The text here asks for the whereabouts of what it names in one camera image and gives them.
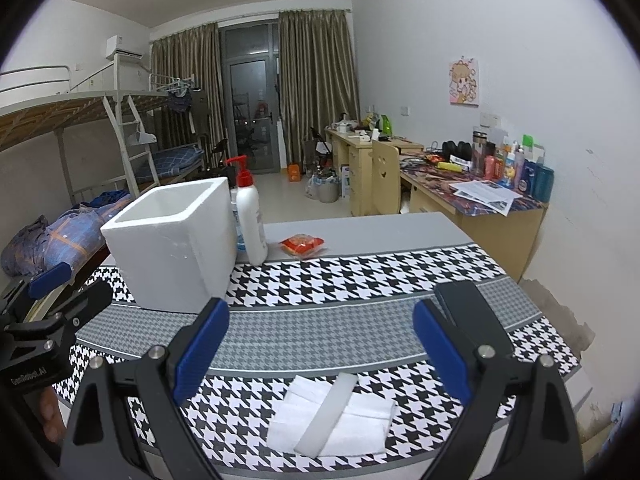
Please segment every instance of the green bottle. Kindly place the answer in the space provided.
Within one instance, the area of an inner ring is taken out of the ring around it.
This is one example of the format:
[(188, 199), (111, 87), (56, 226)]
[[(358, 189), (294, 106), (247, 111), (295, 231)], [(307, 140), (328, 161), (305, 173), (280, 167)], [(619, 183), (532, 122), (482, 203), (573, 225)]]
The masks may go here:
[(386, 115), (383, 115), (382, 117), (380, 117), (380, 122), (382, 123), (382, 133), (386, 136), (391, 137), (391, 121), (389, 120), (389, 118)]

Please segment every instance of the brown curtain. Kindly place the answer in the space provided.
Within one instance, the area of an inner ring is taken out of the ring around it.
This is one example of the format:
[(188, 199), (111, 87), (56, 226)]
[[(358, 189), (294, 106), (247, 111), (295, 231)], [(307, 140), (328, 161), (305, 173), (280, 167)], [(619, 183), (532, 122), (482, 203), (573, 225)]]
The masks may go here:
[(280, 14), (281, 113), (289, 164), (302, 163), (309, 128), (319, 132), (346, 112), (358, 118), (358, 86), (343, 10)]
[[(206, 92), (210, 110), (210, 139), (213, 146), (225, 134), (220, 35), (218, 24), (190, 28), (154, 41), (151, 47), (151, 70), (172, 77), (187, 78), (195, 74), (196, 84)], [(187, 114), (167, 107), (154, 114), (156, 136), (161, 149), (193, 142)]]

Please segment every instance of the white lotion bottle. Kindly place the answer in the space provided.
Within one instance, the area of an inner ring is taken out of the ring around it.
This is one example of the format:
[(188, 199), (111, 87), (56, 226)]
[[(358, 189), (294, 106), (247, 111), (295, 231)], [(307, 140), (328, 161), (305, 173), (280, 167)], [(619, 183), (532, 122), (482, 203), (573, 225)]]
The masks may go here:
[(258, 189), (254, 186), (252, 174), (246, 168), (246, 155), (230, 158), (226, 163), (230, 162), (238, 162), (240, 164), (240, 171), (236, 177), (236, 183), (238, 184), (238, 193), (236, 194), (238, 220), (249, 263), (257, 267), (264, 263), (269, 251), (264, 237)]

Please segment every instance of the human hand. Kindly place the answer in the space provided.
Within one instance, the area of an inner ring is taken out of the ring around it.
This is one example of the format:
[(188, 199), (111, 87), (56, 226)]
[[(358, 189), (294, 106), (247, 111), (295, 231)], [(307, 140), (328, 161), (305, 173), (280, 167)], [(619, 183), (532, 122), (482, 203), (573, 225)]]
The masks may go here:
[(42, 429), (47, 440), (54, 444), (62, 440), (66, 433), (65, 423), (62, 420), (58, 396), (53, 386), (45, 388), (40, 394), (40, 415), (44, 419)]

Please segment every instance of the glass door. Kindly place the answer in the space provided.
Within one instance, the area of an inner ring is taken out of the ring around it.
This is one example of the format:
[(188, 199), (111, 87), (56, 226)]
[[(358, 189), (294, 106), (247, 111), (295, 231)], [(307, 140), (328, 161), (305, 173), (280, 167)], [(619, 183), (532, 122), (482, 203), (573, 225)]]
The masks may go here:
[(233, 154), (254, 173), (280, 171), (276, 92), (277, 23), (222, 30), (225, 113)]

